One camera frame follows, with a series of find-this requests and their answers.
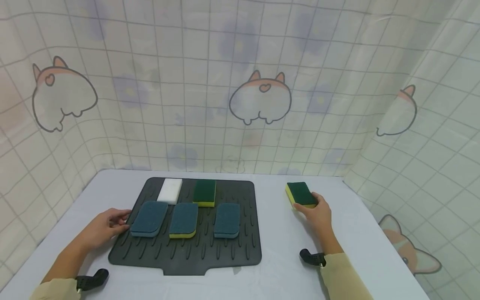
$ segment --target melamine sponge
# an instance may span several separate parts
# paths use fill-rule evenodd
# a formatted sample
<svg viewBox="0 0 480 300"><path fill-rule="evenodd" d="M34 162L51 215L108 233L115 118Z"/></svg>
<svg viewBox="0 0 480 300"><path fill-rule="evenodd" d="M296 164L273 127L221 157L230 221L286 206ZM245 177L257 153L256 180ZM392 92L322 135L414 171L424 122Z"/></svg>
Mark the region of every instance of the melamine sponge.
<svg viewBox="0 0 480 300"><path fill-rule="evenodd" d="M157 201L166 202L169 205L177 204L182 180L179 178L165 178L162 189L158 194Z"/></svg>
<svg viewBox="0 0 480 300"><path fill-rule="evenodd" d="M130 233L134 237L152 238L158 234L167 214L165 202L147 201L142 204Z"/></svg>
<svg viewBox="0 0 480 300"><path fill-rule="evenodd" d="M199 207L215 207L216 181L212 179L199 179L195 184L193 203Z"/></svg>
<svg viewBox="0 0 480 300"><path fill-rule="evenodd" d="M240 231L240 205L236 203L221 203L216 209L214 237L234 239Z"/></svg>
<svg viewBox="0 0 480 300"><path fill-rule="evenodd" d="M189 239L197 232L198 205L178 203L173 210L168 235L171 239Z"/></svg>
<svg viewBox="0 0 480 300"><path fill-rule="evenodd" d="M305 207L313 208L318 204L317 199L312 196L305 182L288 182L285 191L292 205L296 202Z"/></svg>

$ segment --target green sponge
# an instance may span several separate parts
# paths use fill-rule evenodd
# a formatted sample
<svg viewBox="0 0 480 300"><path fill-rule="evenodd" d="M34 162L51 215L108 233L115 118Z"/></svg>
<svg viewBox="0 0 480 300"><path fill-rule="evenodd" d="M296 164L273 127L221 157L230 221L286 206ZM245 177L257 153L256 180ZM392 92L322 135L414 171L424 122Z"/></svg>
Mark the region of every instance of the green sponge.
<svg viewBox="0 0 480 300"><path fill-rule="evenodd" d="M313 208L318 204L317 199L312 196L305 182L288 182L285 191L292 205L298 203L305 207Z"/></svg>
<svg viewBox="0 0 480 300"><path fill-rule="evenodd" d="M212 179L199 179L195 184L193 203L199 207L215 207L216 181Z"/></svg>
<svg viewBox="0 0 480 300"><path fill-rule="evenodd" d="M197 232L198 205L178 203L173 209L168 236L171 239L190 239Z"/></svg>

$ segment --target blue scrub pad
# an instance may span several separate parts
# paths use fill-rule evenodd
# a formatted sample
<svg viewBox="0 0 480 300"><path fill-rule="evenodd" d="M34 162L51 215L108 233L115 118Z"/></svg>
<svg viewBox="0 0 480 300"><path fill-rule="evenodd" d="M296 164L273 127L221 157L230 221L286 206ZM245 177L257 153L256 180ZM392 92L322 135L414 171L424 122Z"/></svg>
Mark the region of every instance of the blue scrub pad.
<svg viewBox="0 0 480 300"><path fill-rule="evenodd" d="M234 239L240 231L240 205L221 203L216 209L214 236L219 239Z"/></svg>
<svg viewBox="0 0 480 300"><path fill-rule="evenodd" d="M134 237L152 238L158 234L167 214L168 204L147 201L142 204L135 218L130 233Z"/></svg>
<svg viewBox="0 0 480 300"><path fill-rule="evenodd" d="M197 203L178 203L172 215L168 236L171 239L190 239L197 232Z"/></svg>

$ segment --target curtain backdrop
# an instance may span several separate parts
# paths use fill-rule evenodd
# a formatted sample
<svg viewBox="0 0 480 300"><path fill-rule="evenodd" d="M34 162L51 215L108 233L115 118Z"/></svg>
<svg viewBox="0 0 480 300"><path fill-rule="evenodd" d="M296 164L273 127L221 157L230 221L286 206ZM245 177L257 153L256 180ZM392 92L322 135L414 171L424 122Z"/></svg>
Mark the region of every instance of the curtain backdrop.
<svg viewBox="0 0 480 300"><path fill-rule="evenodd" d="M1 0L0 288L106 168L344 176L480 294L476 0Z"/></svg>

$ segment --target black drying mat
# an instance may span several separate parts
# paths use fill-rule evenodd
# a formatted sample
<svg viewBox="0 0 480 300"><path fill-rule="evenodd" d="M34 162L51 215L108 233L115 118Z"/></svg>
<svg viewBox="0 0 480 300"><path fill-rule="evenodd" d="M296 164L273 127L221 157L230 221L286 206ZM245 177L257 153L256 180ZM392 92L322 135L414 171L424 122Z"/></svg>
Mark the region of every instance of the black drying mat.
<svg viewBox="0 0 480 300"><path fill-rule="evenodd" d="M145 201L156 201L165 178L153 177L145 182L127 224L132 224ZM197 179L183 179L178 203L192 202ZM216 207L220 203L240 204L240 232L235 239L215 239ZM215 207L199 207L197 233L191 239L170 239L168 228L173 206L154 238L133 237L130 231L120 234L108 261L111 264L161 268L164 275L205 275L211 268L256 265L262 259L258 231L255 188L250 181L217 180Z"/></svg>

